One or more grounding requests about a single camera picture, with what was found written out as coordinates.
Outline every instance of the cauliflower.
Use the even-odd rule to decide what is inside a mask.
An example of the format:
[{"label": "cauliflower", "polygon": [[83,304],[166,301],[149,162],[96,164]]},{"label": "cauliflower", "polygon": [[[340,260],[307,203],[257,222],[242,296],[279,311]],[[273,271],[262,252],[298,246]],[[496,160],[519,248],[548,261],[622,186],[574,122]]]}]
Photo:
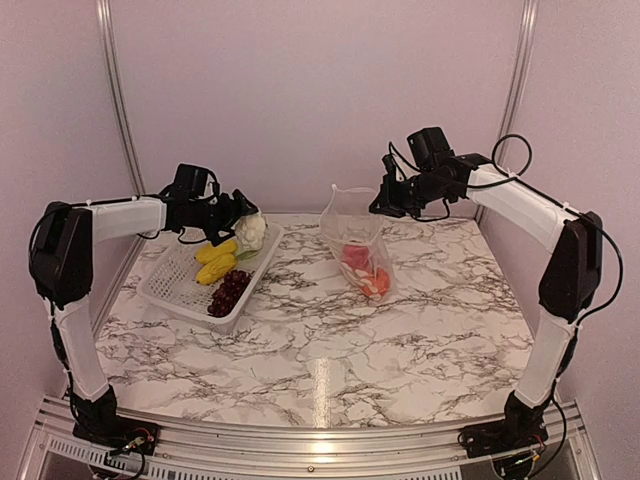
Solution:
[{"label": "cauliflower", "polygon": [[238,220],[234,231],[244,251],[260,250],[267,233],[267,221],[262,212],[247,215]]}]

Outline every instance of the marble table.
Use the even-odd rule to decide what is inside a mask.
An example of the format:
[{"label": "marble table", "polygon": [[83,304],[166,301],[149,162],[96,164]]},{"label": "marble table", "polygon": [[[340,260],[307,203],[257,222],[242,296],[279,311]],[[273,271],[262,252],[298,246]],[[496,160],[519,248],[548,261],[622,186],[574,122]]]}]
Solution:
[{"label": "marble table", "polygon": [[136,295],[175,237],[147,242],[97,342],[120,406],[318,428],[500,412],[532,339],[475,222],[387,221],[398,286],[371,303],[342,277],[317,220],[270,216],[285,237],[229,334]]}]

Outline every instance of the bunch of grapes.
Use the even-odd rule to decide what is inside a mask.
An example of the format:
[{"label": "bunch of grapes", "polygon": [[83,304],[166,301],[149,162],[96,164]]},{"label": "bunch of grapes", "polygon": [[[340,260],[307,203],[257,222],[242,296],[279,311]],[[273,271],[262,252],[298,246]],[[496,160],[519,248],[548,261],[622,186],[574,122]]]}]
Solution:
[{"label": "bunch of grapes", "polygon": [[213,317],[226,317],[231,313],[242,293],[251,281],[251,274],[242,270],[232,270],[224,276],[222,285],[213,292],[213,302],[207,312]]}]

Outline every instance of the table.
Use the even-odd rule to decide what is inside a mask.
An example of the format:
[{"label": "table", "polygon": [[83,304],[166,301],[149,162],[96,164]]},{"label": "table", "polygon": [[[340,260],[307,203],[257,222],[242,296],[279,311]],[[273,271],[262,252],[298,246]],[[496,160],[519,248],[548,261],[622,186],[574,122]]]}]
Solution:
[{"label": "table", "polygon": [[500,412],[532,338],[476,223],[386,220],[397,289],[376,304],[342,277],[317,220],[269,216],[286,234],[230,334],[136,295],[175,236],[148,241],[97,341],[119,405],[318,428]]}]

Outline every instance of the yellow banana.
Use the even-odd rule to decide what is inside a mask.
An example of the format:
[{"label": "yellow banana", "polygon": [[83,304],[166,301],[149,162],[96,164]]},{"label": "yellow banana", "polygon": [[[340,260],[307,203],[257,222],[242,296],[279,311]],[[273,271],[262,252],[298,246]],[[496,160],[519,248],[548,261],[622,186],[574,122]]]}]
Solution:
[{"label": "yellow banana", "polygon": [[200,269],[196,275],[196,281],[202,285],[211,285],[224,277],[237,263],[238,260],[233,253],[218,255]]},{"label": "yellow banana", "polygon": [[211,260],[225,253],[234,253],[238,249],[235,240],[227,240],[226,242],[214,247],[211,243],[207,243],[196,253],[196,260],[202,265],[206,265]]}]

